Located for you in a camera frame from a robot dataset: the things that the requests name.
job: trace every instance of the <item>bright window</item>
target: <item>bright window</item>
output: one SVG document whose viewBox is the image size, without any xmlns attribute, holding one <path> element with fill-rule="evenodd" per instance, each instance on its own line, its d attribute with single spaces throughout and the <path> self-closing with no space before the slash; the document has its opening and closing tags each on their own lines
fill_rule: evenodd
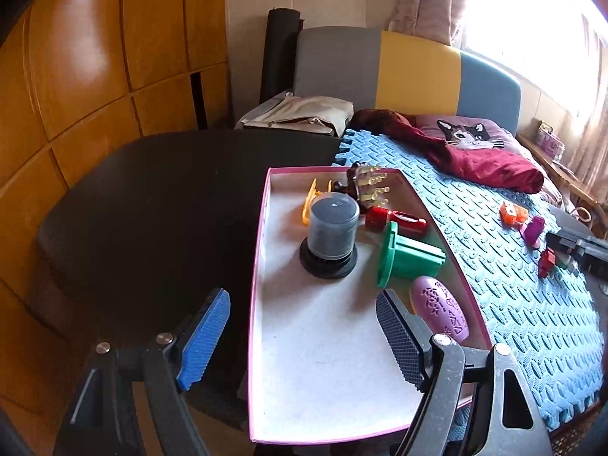
<svg viewBox="0 0 608 456">
<path fill-rule="evenodd" d="M 590 111 L 600 52 L 572 0 L 468 0 L 463 48 L 521 75 L 572 114 Z"/>
</svg>

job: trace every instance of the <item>rolled yoga mat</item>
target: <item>rolled yoga mat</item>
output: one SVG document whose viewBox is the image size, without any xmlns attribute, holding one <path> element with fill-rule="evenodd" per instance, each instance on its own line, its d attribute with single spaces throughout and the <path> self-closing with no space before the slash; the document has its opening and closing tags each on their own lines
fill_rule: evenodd
<svg viewBox="0 0 608 456">
<path fill-rule="evenodd" d="M 260 103 L 293 86 L 299 31 L 300 12 L 297 10 L 274 8 L 268 12 Z"/>
</svg>

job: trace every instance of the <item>textured foam mat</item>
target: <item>textured foam mat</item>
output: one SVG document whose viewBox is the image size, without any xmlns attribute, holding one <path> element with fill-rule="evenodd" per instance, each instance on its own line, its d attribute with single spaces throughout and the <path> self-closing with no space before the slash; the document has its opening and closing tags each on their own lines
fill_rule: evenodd
<svg viewBox="0 0 608 456">
<path fill-rule="evenodd" d="M 554 268 L 548 278 L 539 279 L 540 252 L 500 223 L 500 204 L 509 200 L 526 207 L 531 216 L 544 217 L 545 230 L 557 230 L 540 196 L 445 175 L 411 148 L 364 130 L 346 131 L 335 161 L 365 161 L 402 171 L 445 235 L 490 338 L 512 348 L 549 430 L 594 402 L 602 380 L 603 339 L 585 277 Z"/>
</svg>

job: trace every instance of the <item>purple toy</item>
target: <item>purple toy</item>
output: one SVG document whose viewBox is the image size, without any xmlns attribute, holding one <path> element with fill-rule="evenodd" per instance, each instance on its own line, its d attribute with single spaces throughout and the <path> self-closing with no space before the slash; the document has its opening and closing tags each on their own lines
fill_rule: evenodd
<svg viewBox="0 0 608 456">
<path fill-rule="evenodd" d="M 435 278 L 416 278 L 410 288 L 413 311 L 433 333 L 445 333 L 458 343 L 469 336 L 469 325 L 456 299 Z"/>
<path fill-rule="evenodd" d="M 533 249 L 540 247 L 540 240 L 538 237 L 541 235 L 542 230 L 545 229 L 545 219 L 540 216 L 534 216 L 532 220 L 522 225 L 519 228 L 519 233 L 522 235 L 524 241 Z"/>
</svg>

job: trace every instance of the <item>silver screw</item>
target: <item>silver screw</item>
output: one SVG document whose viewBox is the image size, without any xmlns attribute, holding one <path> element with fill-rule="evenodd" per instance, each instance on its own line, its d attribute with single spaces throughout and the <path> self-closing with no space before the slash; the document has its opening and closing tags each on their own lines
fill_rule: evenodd
<svg viewBox="0 0 608 456">
<path fill-rule="evenodd" d="M 509 356 L 511 354 L 511 348 L 504 343 L 496 343 L 496 353 L 503 356 Z"/>
<path fill-rule="evenodd" d="M 447 334 L 436 334 L 433 336 L 433 341 L 442 347 L 446 347 L 452 342 L 452 339 Z"/>
<path fill-rule="evenodd" d="M 161 332 L 156 335 L 156 342 L 159 345 L 168 345 L 171 341 L 173 341 L 173 335 L 170 332 Z"/>
<path fill-rule="evenodd" d="M 95 347 L 95 351 L 98 352 L 100 355 L 103 355 L 104 353 L 109 352 L 110 343 L 108 343 L 107 341 L 102 341 Z"/>
</svg>

